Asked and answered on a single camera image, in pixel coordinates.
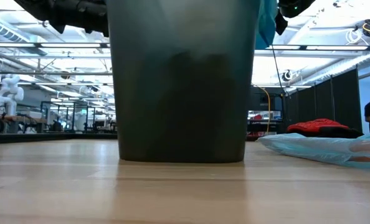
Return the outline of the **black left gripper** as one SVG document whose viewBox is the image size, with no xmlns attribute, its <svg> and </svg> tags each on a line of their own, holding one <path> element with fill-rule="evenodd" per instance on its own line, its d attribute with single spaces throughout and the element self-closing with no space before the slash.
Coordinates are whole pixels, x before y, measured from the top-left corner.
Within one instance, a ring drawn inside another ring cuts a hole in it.
<svg viewBox="0 0 370 224">
<path fill-rule="evenodd" d="M 95 31 L 109 37 L 105 1 L 54 0 L 48 4 L 48 21 L 57 32 L 62 34 L 66 26 L 73 26 L 84 29 L 87 34 Z"/>
</svg>

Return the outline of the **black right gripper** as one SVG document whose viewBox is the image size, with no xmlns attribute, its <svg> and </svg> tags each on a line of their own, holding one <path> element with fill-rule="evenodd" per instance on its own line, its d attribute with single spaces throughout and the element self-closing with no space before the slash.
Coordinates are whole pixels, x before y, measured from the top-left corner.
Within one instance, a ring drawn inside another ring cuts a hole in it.
<svg viewBox="0 0 370 224">
<path fill-rule="evenodd" d="M 308 9 L 315 0 L 279 0 L 279 11 L 275 16 L 275 31 L 282 35 L 288 27 L 288 21 L 284 18 L 293 18 Z"/>
</svg>

